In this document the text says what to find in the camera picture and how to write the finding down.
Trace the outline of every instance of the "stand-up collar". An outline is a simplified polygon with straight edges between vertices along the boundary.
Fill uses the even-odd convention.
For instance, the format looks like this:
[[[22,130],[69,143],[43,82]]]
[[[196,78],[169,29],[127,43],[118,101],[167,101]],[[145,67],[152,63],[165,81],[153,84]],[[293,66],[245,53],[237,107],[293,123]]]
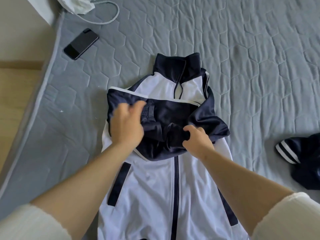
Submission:
[[[206,70],[200,67],[200,54],[193,53],[186,57],[164,56],[158,54],[153,67],[153,72],[159,72],[174,83],[184,83],[202,76]]]

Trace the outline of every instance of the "jacket zipper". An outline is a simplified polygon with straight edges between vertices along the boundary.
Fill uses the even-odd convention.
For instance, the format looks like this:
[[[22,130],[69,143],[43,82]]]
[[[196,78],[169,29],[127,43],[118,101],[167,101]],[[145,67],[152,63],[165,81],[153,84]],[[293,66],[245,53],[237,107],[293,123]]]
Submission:
[[[179,161],[178,161],[178,156],[175,156],[174,157],[174,190],[173,190],[173,216],[172,216],[171,240],[175,240],[177,237],[178,212],[179,212]]]
[[[179,79],[178,79],[178,82],[177,82],[176,86],[174,87],[174,91],[173,91],[173,98],[174,98],[174,99],[176,98],[176,90],[177,90],[177,87],[178,87],[178,85],[179,85],[179,83],[180,83],[180,80],[181,80],[181,78],[182,78],[182,75],[183,75],[183,73],[184,73],[184,70],[186,69],[186,64],[187,64],[186,61],[184,61],[184,67],[183,67],[182,73],[181,73],[181,75],[180,75],[180,77],[179,77]]]

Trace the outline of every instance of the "person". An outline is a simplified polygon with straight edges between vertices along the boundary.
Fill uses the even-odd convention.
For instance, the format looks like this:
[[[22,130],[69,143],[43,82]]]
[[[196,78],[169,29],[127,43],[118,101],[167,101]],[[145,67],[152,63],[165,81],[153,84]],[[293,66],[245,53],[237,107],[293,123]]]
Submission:
[[[82,238],[118,169],[142,140],[144,105],[144,101],[119,104],[111,119],[112,145],[2,220],[0,239]],[[184,130],[190,132],[190,139],[183,146],[206,167],[252,239],[319,238],[320,205],[307,194],[294,193],[220,155],[202,128],[187,125]]]

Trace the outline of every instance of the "hand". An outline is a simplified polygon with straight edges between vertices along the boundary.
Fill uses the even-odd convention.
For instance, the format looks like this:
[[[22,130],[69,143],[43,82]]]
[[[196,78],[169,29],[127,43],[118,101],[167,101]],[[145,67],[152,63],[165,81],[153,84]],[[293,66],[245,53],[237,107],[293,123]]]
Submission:
[[[130,152],[139,145],[144,134],[140,119],[145,105],[145,101],[138,101],[132,106],[126,103],[118,105],[110,122],[113,145],[123,145]]]
[[[183,141],[182,145],[192,156],[203,159],[208,150],[214,150],[214,146],[203,128],[186,125],[183,130],[190,132],[190,139]]]

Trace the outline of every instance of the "folded sleeve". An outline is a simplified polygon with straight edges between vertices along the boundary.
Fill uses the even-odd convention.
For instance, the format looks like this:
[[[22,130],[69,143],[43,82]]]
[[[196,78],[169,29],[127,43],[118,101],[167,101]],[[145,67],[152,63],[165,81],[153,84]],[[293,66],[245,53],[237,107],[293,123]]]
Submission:
[[[305,239],[320,237],[320,205],[306,193],[294,193],[277,203],[258,223],[252,240]]]
[[[71,236],[50,214],[34,205],[23,205],[0,222],[0,239],[71,240]]]

